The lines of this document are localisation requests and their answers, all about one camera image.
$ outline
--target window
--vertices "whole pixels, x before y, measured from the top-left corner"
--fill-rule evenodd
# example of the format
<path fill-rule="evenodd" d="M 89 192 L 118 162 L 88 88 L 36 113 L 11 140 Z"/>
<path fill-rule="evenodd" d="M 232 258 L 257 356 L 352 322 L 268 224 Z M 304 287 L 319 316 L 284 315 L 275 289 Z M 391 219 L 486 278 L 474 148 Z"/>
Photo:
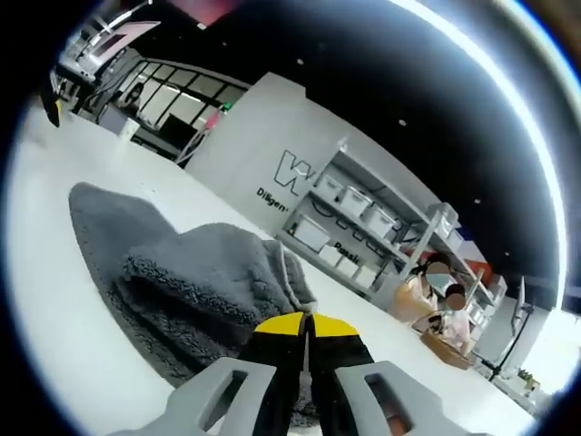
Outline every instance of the window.
<path fill-rule="evenodd" d="M 220 94 L 218 94 L 218 101 L 220 103 L 236 103 L 244 94 L 244 90 L 235 86 L 228 86 Z"/>
<path fill-rule="evenodd" d="M 155 124 L 163 111 L 169 106 L 173 99 L 180 93 L 176 86 L 163 85 L 153 96 L 150 102 L 143 108 L 142 116 Z"/>
<path fill-rule="evenodd" d="M 575 374 L 581 352 L 581 320 L 553 310 L 528 354 L 523 368 L 549 394 L 564 389 Z"/>
<path fill-rule="evenodd" d="M 163 125 L 170 114 L 177 116 L 185 123 L 189 123 L 203 107 L 204 103 L 201 100 L 187 94 L 181 94 L 177 100 L 173 102 L 172 106 L 162 117 L 158 125 Z"/>
<path fill-rule="evenodd" d="M 143 70 L 147 66 L 147 63 L 138 64 L 135 68 L 127 75 L 127 78 L 123 80 L 121 86 L 119 86 L 119 91 L 124 92 L 129 85 L 135 86 L 138 82 L 144 82 L 146 77 L 143 75 Z"/>
<path fill-rule="evenodd" d="M 149 77 L 150 75 L 153 74 L 153 72 L 157 69 L 157 67 L 160 66 L 159 64 L 154 64 L 154 63 L 149 63 L 145 69 L 143 70 L 143 75 L 145 75 L 146 77 Z"/>
<path fill-rule="evenodd" d="M 155 73 L 153 73 L 153 77 L 159 79 L 161 82 L 161 80 L 167 79 L 174 70 L 175 68 L 172 66 L 162 65 L 158 70 L 155 71 Z"/>
<path fill-rule="evenodd" d="M 194 71 L 187 70 L 177 70 L 172 77 L 170 77 L 169 82 L 171 84 L 177 84 L 179 86 L 186 86 L 190 80 L 195 76 Z"/>
<path fill-rule="evenodd" d="M 139 115 L 158 128 L 173 114 L 200 129 L 221 103 L 235 103 L 245 92 L 195 71 L 149 62 L 138 65 L 119 89 L 126 94 L 130 87 L 140 82 L 143 92 Z"/>
<path fill-rule="evenodd" d="M 221 87 L 222 82 L 212 79 L 206 75 L 200 75 L 196 78 L 196 80 L 193 81 L 192 84 L 190 84 L 190 86 L 188 86 L 188 88 L 192 91 L 207 97 L 214 97 Z"/>

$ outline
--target pink shirt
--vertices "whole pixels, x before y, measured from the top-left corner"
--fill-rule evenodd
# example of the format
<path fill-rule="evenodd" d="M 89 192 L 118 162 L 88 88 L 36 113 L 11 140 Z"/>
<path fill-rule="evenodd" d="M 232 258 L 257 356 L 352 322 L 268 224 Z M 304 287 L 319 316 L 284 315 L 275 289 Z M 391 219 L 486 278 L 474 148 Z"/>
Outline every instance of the pink shirt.
<path fill-rule="evenodd" d="M 441 339 L 458 349 L 470 339 L 470 325 L 466 311 L 446 313 Z"/>

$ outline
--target plastic box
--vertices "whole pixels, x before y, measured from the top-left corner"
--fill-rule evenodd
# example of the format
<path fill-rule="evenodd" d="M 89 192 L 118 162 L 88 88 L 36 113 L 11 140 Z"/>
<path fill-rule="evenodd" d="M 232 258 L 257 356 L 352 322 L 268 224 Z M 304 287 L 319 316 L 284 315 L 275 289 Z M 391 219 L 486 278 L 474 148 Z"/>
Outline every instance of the plastic box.
<path fill-rule="evenodd" d="M 349 186 L 340 197 L 340 206 L 351 215 L 359 218 L 371 204 L 371 200 L 353 186 Z"/>
<path fill-rule="evenodd" d="M 341 257 L 337 263 L 337 271 L 347 275 L 348 277 L 353 277 L 353 274 L 359 269 L 356 263 L 353 263 L 345 256 Z"/>
<path fill-rule="evenodd" d="M 490 284 L 488 285 L 488 290 L 494 295 L 495 302 L 499 302 L 507 293 L 507 281 L 501 275 L 493 275 Z"/>
<path fill-rule="evenodd" d="M 370 265 L 361 265 L 361 267 L 355 272 L 353 280 L 363 286 L 364 288 L 370 288 L 375 277 L 378 275 L 378 269 Z"/>
<path fill-rule="evenodd" d="M 383 238 L 391 228 L 396 225 L 396 220 L 391 218 L 378 204 L 373 204 L 361 218 L 368 229 Z"/>
<path fill-rule="evenodd" d="M 294 237 L 317 253 L 330 239 L 325 229 L 305 215 L 300 217 Z"/>
<path fill-rule="evenodd" d="M 447 244 L 448 244 L 448 247 L 450 247 L 453 252 L 456 252 L 458 250 L 458 248 L 460 248 L 460 245 L 462 245 L 463 242 L 464 242 L 464 238 L 457 230 L 452 230 L 450 232 L 450 235 L 448 236 L 448 239 L 447 239 Z"/>
<path fill-rule="evenodd" d="M 345 187 L 328 174 L 322 175 L 317 183 L 317 192 L 333 202 L 340 196 L 343 189 Z"/>
<path fill-rule="evenodd" d="M 335 266 L 342 254 L 332 245 L 325 245 L 319 252 L 319 256 L 331 266 Z"/>
<path fill-rule="evenodd" d="M 436 213 L 446 215 L 446 218 L 440 222 L 435 231 L 442 237 L 442 239 L 447 239 L 450 235 L 450 232 L 454 230 L 456 224 L 458 223 L 458 213 L 452 209 L 452 206 L 450 206 L 448 203 L 432 204 L 428 208 L 428 218 L 432 219 Z"/>

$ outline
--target white wall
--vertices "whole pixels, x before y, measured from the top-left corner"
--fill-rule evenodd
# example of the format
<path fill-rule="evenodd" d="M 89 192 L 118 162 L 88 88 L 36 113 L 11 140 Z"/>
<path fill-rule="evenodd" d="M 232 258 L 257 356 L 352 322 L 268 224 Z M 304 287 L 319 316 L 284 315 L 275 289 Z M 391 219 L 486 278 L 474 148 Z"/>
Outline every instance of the white wall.
<path fill-rule="evenodd" d="M 505 349 L 511 338 L 510 318 L 515 309 L 515 304 L 517 304 L 517 300 L 514 298 L 505 297 L 502 300 L 497 313 L 490 321 L 488 327 L 484 330 L 482 337 L 475 347 L 476 352 L 496 364 L 499 363 L 496 362 L 497 357 Z M 548 314 L 549 312 L 544 309 L 538 307 L 535 308 L 535 312 L 528 320 L 527 326 L 523 331 L 523 334 L 520 336 L 515 350 L 512 352 L 512 355 L 508 358 L 507 363 L 504 366 L 505 368 L 509 366 L 522 366 L 525 358 L 537 341 L 538 335 L 545 325 Z"/>
<path fill-rule="evenodd" d="M 392 181 L 420 209 L 438 202 L 428 187 L 391 154 L 351 124 L 308 100 L 302 86 L 276 74 L 266 74 L 233 106 L 185 170 L 265 232 L 275 234 L 343 144 L 350 154 Z M 294 156 L 290 163 L 295 166 L 282 161 L 285 153 Z M 281 168 L 286 168 L 282 179 L 286 177 L 292 184 L 293 193 L 289 185 L 282 186 L 284 180 L 279 180 Z M 257 195 L 261 187 L 288 210 L 269 207 Z"/>

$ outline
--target black stand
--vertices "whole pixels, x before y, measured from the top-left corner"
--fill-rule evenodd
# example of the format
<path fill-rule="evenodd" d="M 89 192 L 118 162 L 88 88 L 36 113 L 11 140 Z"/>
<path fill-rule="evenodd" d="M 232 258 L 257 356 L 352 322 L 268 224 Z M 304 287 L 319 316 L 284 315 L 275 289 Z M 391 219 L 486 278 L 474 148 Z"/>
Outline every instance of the black stand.
<path fill-rule="evenodd" d="M 522 310 L 523 310 L 523 312 L 525 312 L 527 314 L 527 317 L 523 321 L 523 325 L 521 325 L 520 329 L 518 330 L 517 337 L 515 338 L 515 340 L 510 345 L 510 348 L 508 349 L 508 352 L 505 355 L 505 357 L 502 359 L 502 362 L 498 366 L 496 366 L 492 362 L 486 361 L 484 359 L 482 360 L 482 364 L 484 366 L 486 366 L 487 368 L 489 368 L 489 369 L 492 370 L 492 375 L 488 379 L 489 382 L 492 382 L 500 374 L 500 372 L 502 371 L 502 367 L 505 365 L 505 363 L 507 362 L 508 358 L 510 357 L 510 354 L 512 354 L 512 351 L 517 346 L 518 340 L 520 339 L 520 335 L 525 330 L 525 327 L 527 327 L 528 319 L 530 318 L 530 315 L 532 315 L 533 312 L 535 311 L 535 306 L 533 306 L 532 304 L 528 304 L 528 305 L 524 306 Z"/>

